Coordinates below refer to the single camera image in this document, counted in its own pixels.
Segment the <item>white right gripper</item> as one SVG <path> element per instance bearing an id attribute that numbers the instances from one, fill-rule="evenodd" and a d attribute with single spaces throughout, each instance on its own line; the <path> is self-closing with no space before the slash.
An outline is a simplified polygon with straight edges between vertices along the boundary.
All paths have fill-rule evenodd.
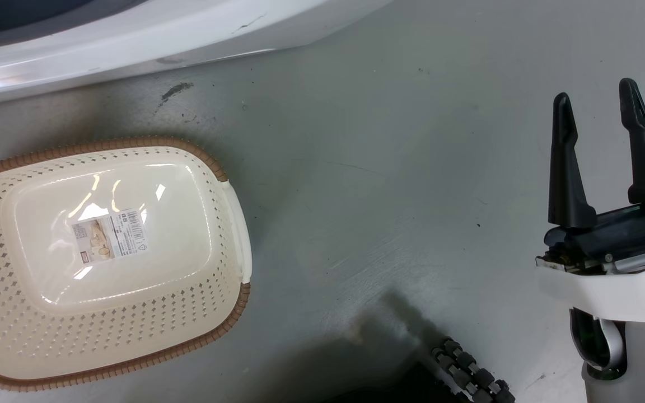
<path id="1" fill-rule="evenodd" d="M 629 202 L 645 205 L 645 102 L 635 80 L 620 80 L 619 102 L 632 160 Z M 583 317 L 645 323 L 645 210 L 614 210 L 597 224 L 583 188 L 577 140 L 571 100 L 561 92 L 553 102 L 548 199 L 548 222 L 560 227 L 546 233 L 548 250 L 535 259 L 539 286 Z"/>

